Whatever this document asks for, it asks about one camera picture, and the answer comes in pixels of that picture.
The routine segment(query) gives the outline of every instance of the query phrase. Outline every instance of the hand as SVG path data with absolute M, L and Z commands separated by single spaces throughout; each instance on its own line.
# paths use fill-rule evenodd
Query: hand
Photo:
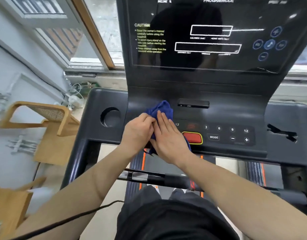
M 170 164 L 176 165 L 191 154 L 184 136 L 165 113 L 158 111 L 158 122 L 153 123 L 156 140 L 150 139 L 158 156 Z
M 154 132 L 155 118 L 146 113 L 129 121 L 122 135 L 120 147 L 130 156 L 135 156 L 148 143 Z

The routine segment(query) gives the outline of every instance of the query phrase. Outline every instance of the treadmill display panel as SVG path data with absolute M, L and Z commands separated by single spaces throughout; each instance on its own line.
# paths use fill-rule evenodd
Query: treadmill display panel
M 307 0 L 127 0 L 133 66 L 279 73 Z

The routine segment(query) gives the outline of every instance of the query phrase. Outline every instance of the black cord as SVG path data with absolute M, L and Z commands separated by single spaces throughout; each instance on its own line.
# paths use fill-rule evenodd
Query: black cord
M 56 228 L 56 227 L 58 227 L 58 226 L 61 226 L 61 225 L 66 224 L 66 223 L 68 223 L 68 222 L 71 222 L 71 221 L 73 221 L 73 220 L 75 220 L 75 219 L 77 219 L 77 218 L 79 218 L 79 217 L 82 217 L 82 216 L 85 216 L 85 215 L 89 215 L 89 214 L 91 214 L 91 213 L 94 213 L 94 212 L 96 212 L 96 211 L 98 211 L 98 210 L 101 210 L 101 209 L 103 209 L 103 208 L 106 208 L 106 207 L 108 207 L 108 206 L 111 206 L 112 204 L 117 203 L 117 202 L 122 202 L 122 203 L 124 203 L 124 201 L 122 201 L 122 200 L 116 200 L 116 201 L 114 201 L 114 202 L 111 202 L 110 204 L 100 206 L 100 207 L 98 207 L 98 208 L 96 208 L 96 209 L 89 210 L 89 211 L 86 211 L 86 212 L 77 214 L 77 215 L 75 215 L 75 216 L 71 216 L 71 217 L 69 217 L 69 218 L 67 218 L 67 219 L 61 220 L 61 221 L 59 221 L 59 222 L 55 222 L 55 223 L 53 223 L 53 224 L 50 224 L 49 226 L 45 226 L 45 227 L 43 227 L 43 228 L 40 228 L 40 229 L 38 229 L 38 230 L 29 232 L 29 233 L 24 234 L 24 235 L 19 236 L 19 237 L 12 238 L 12 239 L 10 239 L 10 240 L 26 240 L 26 239 L 29 239 L 29 238 L 33 238 L 33 237 L 35 237 L 35 236 L 37 236 L 37 235 L 39 235 L 39 234 L 45 233 L 45 232 L 47 232 L 47 231 L 50 231 L 50 230 L 52 230 L 52 229 L 54 229 L 54 228 Z
M 38 76 L 29 66 L 27 66 L 25 63 L 23 63 L 21 60 L 19 60 L 16 56 L 14 56 L 11 52 L 9 52 L 6 48 L 2 47 L 0 45 L 0 48 L 3 49 L 5 52 L 7 52 L 9 55 L 11 55 L 13 58 L 15 58 L 17 61 L 21 62 L 25 67 L 27 67 L 33 74 L 35 74 L 40 80 L 44 81 L 49 86 L 52 86 L 54 89 L 59 91 L 62 95 L 64 94 L 59 88 L 55 87 L 54 85 L 50 84 L 49 82 L 43 80 L 40 76 Z

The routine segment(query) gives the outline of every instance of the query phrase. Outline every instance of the left hand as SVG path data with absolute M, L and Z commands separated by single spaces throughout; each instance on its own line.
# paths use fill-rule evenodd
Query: left hand
M 146 113 L 129 121 L 122 135 L 120 147 L 130 156 L 135 156 L 148 143 L 154 132 L 155 118 Z

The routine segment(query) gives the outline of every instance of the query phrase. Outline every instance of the forearm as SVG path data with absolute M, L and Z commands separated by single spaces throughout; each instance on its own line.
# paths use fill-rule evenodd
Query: forearm
M 307 216 L 262 187 L 192 153 L 177 166 L 249 238 L 307 239 Z
M 95 166 L 56 193 L 17 229 L 15 236 L 99 207 L 133 157 L 133 154 L 118 146 Z M 78 218 L 33 239 L 77 240 L 93 215 Z

